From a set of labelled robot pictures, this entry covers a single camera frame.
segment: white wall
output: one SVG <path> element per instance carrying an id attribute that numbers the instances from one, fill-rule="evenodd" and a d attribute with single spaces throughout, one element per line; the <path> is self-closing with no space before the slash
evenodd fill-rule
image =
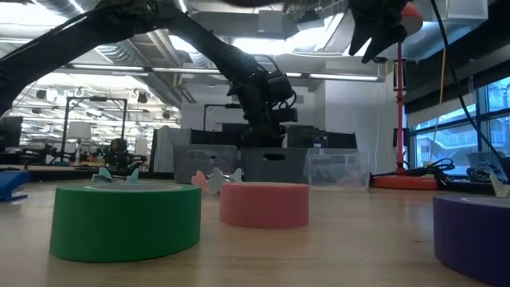
<path id="1" fill-rule="evenodd" d="M 303 104 L 296 104 L 298 109 L 298 122 L 286 124 L 314 124 L 314 98 L 315 94 L 306 88 L 295 87 L 298 95 L 304 96 Z M 197 99 L 197 104 L 183 104 L 181 107 L 181 128 L 203 129 L 204 104 L 231 103 L 230 97 L 225 96 L 226 90 L 221 87 L 189 88 L 191 94 Z M 247 124 L 243 119 L 243 111 L 239 108 L 208 107 L 206 112 L 206 130 L 221 131 L 222 124 Z"/>
<path id="2" fill-rule="evenodd" d="M 326 82 L 326 130 L 356 134 L 358 149 L 371 155 L 371 171 L 394 171 L 393 128 L 398 109 L 393 76 L 386 83 Z"/>

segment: green tape roll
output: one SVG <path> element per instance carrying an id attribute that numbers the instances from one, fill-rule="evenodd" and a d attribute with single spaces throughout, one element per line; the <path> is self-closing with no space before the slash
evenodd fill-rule
<path id="1" fill-rule="evenodd" d="M 135 261 L 200 239 L 200 187 L 87 184 L 57 188 L 49 252 L 83 262 Z"/>

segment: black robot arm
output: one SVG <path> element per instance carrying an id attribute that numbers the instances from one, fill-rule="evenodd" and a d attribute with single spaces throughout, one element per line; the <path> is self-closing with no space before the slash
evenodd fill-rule
<path id="1" fill-rule="evenodd" d="M 25 86 L 98 45 L 156 29 L 168 29 L 190 43 L 232 83 L 229 94 L 238 96 L 251 127 L 247 143 L 280 144 L 284 129 L 279 123 L 297 120 L 296 110 L 286 104 L 296 95 L 286 75 L 268 72 L 253 56 L 220 41 L 172 2 L 157 0 L 102 1 L 0 59 L 0 115 Z"/>

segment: purple tape roll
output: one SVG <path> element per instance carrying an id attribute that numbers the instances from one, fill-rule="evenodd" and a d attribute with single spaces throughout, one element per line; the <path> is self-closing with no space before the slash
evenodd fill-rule
<path id="1" fill-rule="evenodd" d="M 436 258 L 492 286 L 510 286 L 510 199 L 437 196 L 433 199 Z"/>

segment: wooden table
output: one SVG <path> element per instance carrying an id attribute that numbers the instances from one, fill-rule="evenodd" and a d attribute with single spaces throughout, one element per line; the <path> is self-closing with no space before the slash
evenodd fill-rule
<path id="1" fill-rule="evenodd" d="M 288 230 L 222 224 L 207 198 L 196 246 L 88 264 L 49 255 L 54 190 L 31 184 L 27 200 L 0 204 L 0 286 L 483 286 L 434 258 L 433 192 L 313 191 L 309 226 Z"/>

